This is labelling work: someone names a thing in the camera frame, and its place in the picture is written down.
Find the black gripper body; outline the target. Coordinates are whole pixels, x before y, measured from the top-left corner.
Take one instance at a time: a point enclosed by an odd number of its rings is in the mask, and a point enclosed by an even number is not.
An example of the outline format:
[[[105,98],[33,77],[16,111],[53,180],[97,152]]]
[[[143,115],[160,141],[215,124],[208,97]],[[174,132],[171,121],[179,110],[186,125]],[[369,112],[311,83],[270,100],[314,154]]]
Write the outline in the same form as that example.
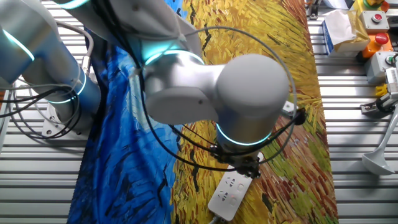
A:
[[[247,174],[248,167],[257,165],[257,156],[232,156],[228,164],[236,168],[239,174]]]

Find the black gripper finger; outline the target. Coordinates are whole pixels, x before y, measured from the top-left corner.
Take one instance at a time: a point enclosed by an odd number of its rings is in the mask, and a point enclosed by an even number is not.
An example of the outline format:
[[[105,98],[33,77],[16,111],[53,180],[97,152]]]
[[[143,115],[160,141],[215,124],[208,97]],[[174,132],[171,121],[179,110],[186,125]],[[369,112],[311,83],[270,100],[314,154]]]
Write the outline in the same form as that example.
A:
[[[259,166],[248,167],[248,170],[247,170],[248,177],[255,179],[255,178],[258,178],[260,175],[261,175],[261,173],[259,171]]]

